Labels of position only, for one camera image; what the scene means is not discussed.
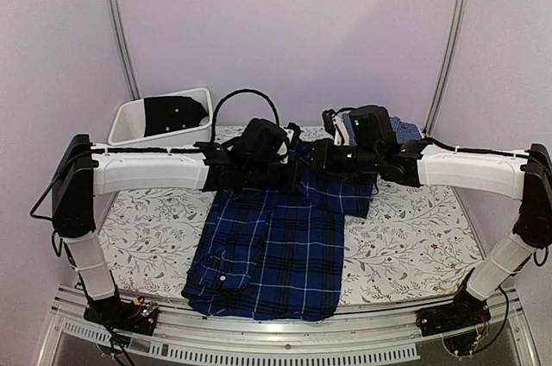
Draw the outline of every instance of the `leaf pattern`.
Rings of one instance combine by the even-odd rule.
[[[228,140],[243,127],[217,128]],[[328,137],[321,127],[301,137]],[[481,253],[452,189],[379,181],[368,218],[346,217],[341,305],[453,293]],[[122,289],[178,299],[213,192],[147,189],[120,192],[99,237]]]

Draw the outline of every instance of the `black fabric in bin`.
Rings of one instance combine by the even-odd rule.
[[[146,131],[144,136],[155,136],[172,131],[192,129],[207,117],[207,111],[190,97],[144,98]]]

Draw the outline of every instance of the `blue checkered cloth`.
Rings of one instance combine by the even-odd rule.
[[[347,129],[349,137],[349,145],[356,146],[356,140],[354,139],[353,124],[348,113],[342,114],[343,124],[345,129]],[[390,118],[391,127],[397,136],[398,144],[404,144],[411,140],[420,140],[422,135],[420,135],[420,130],[417,128],[416,124],[404,123],[400,121],[398,117]]]
[[[219,191],[182,295],[206,315],[326,319],[341,292],[345,215],[367,215],[372,186],[306,172],[299,194]]]

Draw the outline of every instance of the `vent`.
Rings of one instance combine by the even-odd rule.
[[[89,342],[109,345],[110,334],[100,326],[81,324],[66,319],[63,331]],[[189,349],[178,344],[164,344],[154,341],[149,343],[149,351],[136,353],[197,366],[377,366],[409,362],[420,358],[415,344],[404,344],[389,349],[356,351],[346,355],[336,353],[335,355],[275,356],[257,354],[253,356],[249,354],[236,355],[215,350]]]

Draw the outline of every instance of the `white plastic container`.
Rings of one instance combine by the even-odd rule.
[[[111,126],[108,144],[111,146],[138,146],[153,148],[176,148],[192,145],[195,142],[207,142],[210,139],[210,130],[213,124],[213,104],[210,93],[206,88],[194,88],[164,94],[164,96],[187,96],[201,103],[209,115],[207,123],[193,129],[172,131],[162,135],[144,137],[146,130],[146,112],[144,100],[131,101],[119,107]]]

